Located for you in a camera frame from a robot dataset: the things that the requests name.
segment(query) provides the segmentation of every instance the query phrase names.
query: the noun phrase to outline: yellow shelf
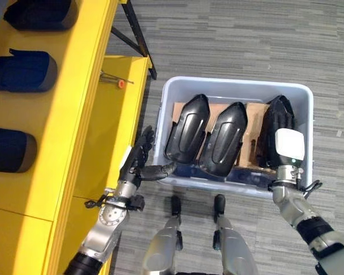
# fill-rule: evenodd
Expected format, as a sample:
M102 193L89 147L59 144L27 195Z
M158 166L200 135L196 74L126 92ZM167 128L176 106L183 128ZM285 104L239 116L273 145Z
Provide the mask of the yellow shelf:
M77 4L79 17L66 32L19 32L0 23L0 56L9 55L9 48L44 50L58 66L51 91L0 91L0 128L32 134L39 148L28 172L0 172L0 209L47 221L55 219L62 195L72 191L118 2Z
M94 225L98 209L84 202L98 199L104 188L115 187L119 166L128 145L134 143L150 60L147 57L106 56L105 72L129 79L124 89L99 83L80 161L57 274L63 272ZM108 274L108 261L102 274Z
M0 275L41 274L52 223L0 210Z
M118 0L76 2L79 17L65 32L19 32L0 23L0 56L9 48L43 50L58 66L50 91L0 91L0 128L30 133L38 143L29 171L0 173L0 275L63 271L96 219L82 198L116 185L135 139L150 60L104 57ZM99 84L101 68L134 84Z

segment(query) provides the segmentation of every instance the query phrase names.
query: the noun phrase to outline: white plastic bin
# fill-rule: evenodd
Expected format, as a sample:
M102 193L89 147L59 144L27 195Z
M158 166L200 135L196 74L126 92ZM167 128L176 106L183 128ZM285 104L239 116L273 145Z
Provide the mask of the white plastic bin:
M304 174L302 185L312 182L312 140L313 140L313 96L311 90L301 84L229 80L202 77L173 77L165 83L161 107L159 110L153 164L170 163L164 156L165 146L172 127L172 113L175 102L188 102L194 95L205 94L210 103L230 104L235 101L267 103L278 95L289 99L297 121L297 129L304 134L305 158L302 163ZM252 183L216 182L201 178L185 178L171 175L159 180L160 183L172 184L206 190L222 190L249 196L271 198L270 192Z

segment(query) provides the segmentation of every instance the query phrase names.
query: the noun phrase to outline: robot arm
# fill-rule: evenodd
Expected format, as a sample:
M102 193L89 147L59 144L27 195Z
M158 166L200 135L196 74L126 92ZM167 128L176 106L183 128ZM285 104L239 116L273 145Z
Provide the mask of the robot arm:
M315 182L305 190L300 187L299 166L304 157L303 136L294 130L279 129L275 142L280 160L276 171L277 180L271 185L274 203L282 217L298 231L318 260L318 274L344 275L344 236L335 231L306 201L310 192L320 184Z
M149 126L143 131L121 168L116 190L106 188L97 202L85 203L87 208L101 207L98 220L88 232L64 274L97 275L111 256L129 220L128 212L142 211L144 208L143 197L135 195L141 181L162 179L174 171L174 163L165 166L144 166L153 141L154 132Z

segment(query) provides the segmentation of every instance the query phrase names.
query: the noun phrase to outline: black metal leg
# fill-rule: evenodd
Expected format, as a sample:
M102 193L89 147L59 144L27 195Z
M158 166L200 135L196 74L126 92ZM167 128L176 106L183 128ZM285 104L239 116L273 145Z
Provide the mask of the black metal leg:
M115 33L113 33L113 34L116 35L117 37L119 37L121 40L125 41L125 43L127 43L128 45L130 45L129 42L132 42L134 44L134 46L133 45L130 45L130 46L133 49L135 49L137 52L141 53L142 56L145 56L145 57L149 56L151 64L152 64L152 67L151 67L151 69L149 69L149 71L150 71L151 77L155 80L155 79L157 79L157 71L155 70L153 60L151 59L151 55L149 53L147 44L145 42L142 30L141 30L139 22L138 22L138 19L136 18L136 14L135 14L134 9L132 7L131 0L128 0L126 4L122 4L122 8L124 9L125 15L128 19L130 26L131 26L132 32L134 33L136 41L139 45L138 46L139 50L136 50L134 48L136 46L135 43L133 43L129 38L124 36L122 33L119 32L119 34L122 34L124 37L127 38L128 42L126 40L120 38L117 34L115 34Z
M120 38L122 41L124 41L127 45L132 47L134 50L136 50L138 53L140 53L142 56L144 56L143 52L140 50L140 47L130 38L125 36L122 32L120 32L117 28L112 27L111 33L116 35L118 38Z

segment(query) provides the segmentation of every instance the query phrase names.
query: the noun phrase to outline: navy blue padded part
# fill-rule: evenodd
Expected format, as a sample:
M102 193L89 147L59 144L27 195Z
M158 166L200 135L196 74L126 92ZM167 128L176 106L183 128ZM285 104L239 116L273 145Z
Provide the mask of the navy blue padded part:
M0 56L0 91L45 92L56 82L57 65L47 52L10 49Z
M25 172L37 152L33 136L0 128L0 172Z
M67 30L76 22L75 0L18 0L4 14L17 30Z

